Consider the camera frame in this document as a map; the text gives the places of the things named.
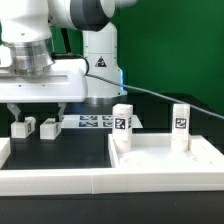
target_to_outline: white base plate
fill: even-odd
[[[174,154],[170,142],[170,134],[136,134],[132,152],[121,155],[109,135],[113,168],[1,170],[0,196],[224,190],[224,157],[217,149],[193,136],[190,152]],[[124,156],[128,164],[120,162]]]
[[[112,115],[64,115],[61,128],[112,128]],[[143,128],[136,115],[132,117],[132,128]]]

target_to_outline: green wall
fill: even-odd
[[[113,22],[127,84],[191,94],[224,115],[223,0],[139,0]],[[60,30],[52,31],[55,51],[64,51]],[[69,37],[82,53],[81,32]]]

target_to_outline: black cable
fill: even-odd
[[[134,86],[129,86],[129,85],[124,85],[124,84],[120,84],[120,83],[117,83],[117,82],[113,82],[111,80],[108,80],[108,79],[105,79],[105,78],[102,78],[100,76],[97,76],[97,75],[91,75],[91,74],[87,74],[86,75],[87,77],[91,77],[91,78],[95,78],[95,79],[99,79],[101,81],[104,81],[104,82],[107,82],[107,83],[110,83],[112,85],[115,85],[115,86],[120,86],[120,87],[124,87],[124,88],[127,88],[127,89],[132,89],[132,90],[137,90],[137,91],[140,91],[140,92],[144,92],[144,93],[148,93],[148,94],[151,94],[151,95],[154,95],[154,96],[157,96],[157,97],[160,97],[162,99],[166,99],[166,100],[169,100],[169,101],[173,101],[175,103],[180,103],[180,104],[189,104],[189,103],[186,103],[184,101],[181,101],[181,100],[177,100],[177,99],[174,99],[172,97],[168,97],[168,96],[164,96],[162,94],[159,94],[159,93],[156,93],[156,92],[153,92],[153,91],[150,91],[150,90],[147,90],[147,89],[142,89],[142,88],[138,88],[138,87],[134,87]],[[208,110],[204,110],[200,107],[197,107],[197,106],[194,106],[192,104],[189,104],[191,108],[197,110],[197,111],[200,111],[204,114],[208,114],[210,116],[213,116],[213,117],[217,117],[217,118],[220,118],[222,120],[224,120],[224,116],[222,115],[219,115],[217,113],[213,113],[213,112],[210,112]]]
[[[70,43],[69,43],[69,37],[68,37],[67,29],[66,28],[61,28],[61,34],[62,34],[62,37],[63,37],[63,40],[64,40],[66,53],[72,52],[71,46],[70,46]]]

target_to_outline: white cylinder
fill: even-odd
[[[51,37],[47,0],[0,0],[2,41],[25,43]]]

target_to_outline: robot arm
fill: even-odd
[[[49,20],[63,28],[99,31],[115,11],[114,0],[48,0]]]

